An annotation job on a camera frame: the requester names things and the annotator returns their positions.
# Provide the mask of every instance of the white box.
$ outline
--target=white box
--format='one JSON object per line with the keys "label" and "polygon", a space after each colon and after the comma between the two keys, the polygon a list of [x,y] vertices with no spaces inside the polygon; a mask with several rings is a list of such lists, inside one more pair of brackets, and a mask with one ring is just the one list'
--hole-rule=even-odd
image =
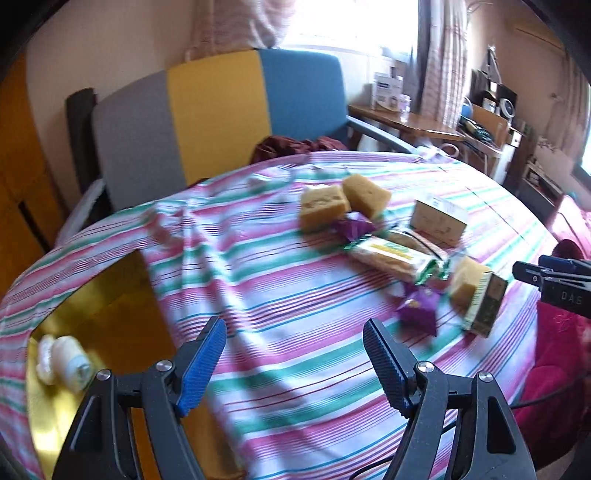
{"label": "white box", "polygon": [[410,225],[455,247],[468,224],[468,212],[455,203],[425,193],[414,204]]}
{"label": "white box", "polygon": [[371,108],[400,111],[398,97],[402,95],[403,80],[402,77],[392,78],[384,73],[376,73],[372,85]]}

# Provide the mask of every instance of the wall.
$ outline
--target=wall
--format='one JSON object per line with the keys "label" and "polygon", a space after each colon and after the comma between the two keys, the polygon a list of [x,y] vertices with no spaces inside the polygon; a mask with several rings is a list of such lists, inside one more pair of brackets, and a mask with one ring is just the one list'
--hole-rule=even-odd
{"label": "wall", "polygon": [[69,0],[27,46],[31,108],[67,205],[80,197],[64,101],[94,87],[99,100],[183,60],[193,0]]}
{"label": "wall", "polygon": [[552,152],[549,148],[540,146],[535,149],[534,156],[546,175],[554,180],[565,193],[574,193],[579,206],[591,211],[591,192],[570,174],[575,165],[572,158],[560,150]]}
{"label": "wall", "polygon": [[544,35],[551,31],[519,0],[488,0],[468,26],[469,68],[479,68],[489,44],[496,46],[503,83],[518,94],[517,117],[545,131],[557,92],[563,53],[541,40],[516,33],[513,22],[527,24]]}

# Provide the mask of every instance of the speaker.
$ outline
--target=speaker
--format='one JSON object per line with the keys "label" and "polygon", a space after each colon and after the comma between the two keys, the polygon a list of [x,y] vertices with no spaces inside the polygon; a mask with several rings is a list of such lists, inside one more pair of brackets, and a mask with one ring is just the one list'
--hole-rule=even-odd
{"label": "speaker", "polygon": [[497,85],[496,99],[499,115],[511,123],[515,117],[515,109],[517,108],[517,94],[505,85]]}

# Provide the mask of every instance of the blue gripper pad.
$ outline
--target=blue gripper pad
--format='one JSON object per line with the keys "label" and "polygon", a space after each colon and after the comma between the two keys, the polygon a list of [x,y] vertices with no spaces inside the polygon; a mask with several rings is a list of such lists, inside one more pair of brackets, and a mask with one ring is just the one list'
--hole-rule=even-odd
{"label": "blue gripper pad", "polygon": [[403,372],[394,359],[393,352],[387,345],[384,332],[389,336],[388,331],[379,322],[379,332],[372,320],[363,326],[363,346],[374,366],[378,380],[392,408],[408,418],[413,412],[413,404],[408,394]]}
{"label": "blue gripper pad", "polygon": [[[179,416],[185,417],[199,405],[226,345],[226,335],[226,323],[212,317],[195,340],[184,343],[178,350],[174,359],[177,386],[173,387],[178,397],[173,404]],[[187,357],[187,351],[182,351],[186,346],[196,350],[194,354],[191,351],[192,358]]]}

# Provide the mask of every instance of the wooden desk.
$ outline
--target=wooden desk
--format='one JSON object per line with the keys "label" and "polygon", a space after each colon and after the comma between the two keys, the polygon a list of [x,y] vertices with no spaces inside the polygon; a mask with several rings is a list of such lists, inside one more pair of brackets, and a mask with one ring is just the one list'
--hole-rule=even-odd
{"label": "wooden desk", "polygon": [[435,120],[425,118],[415,113],[409,113],[408,120],[403,121],[400,113],[388,112],[386,110],[373,110],[366,105],[349,105],[349,115],[355,118],[369,118],[380,122],[391,128],[400,130],[401,138],[404,134],[403,140],[409,141],[416,137],[441,138],[443,140],[451,140],[461,142],[464,140],[464,135],[455,128],[446,127]]}

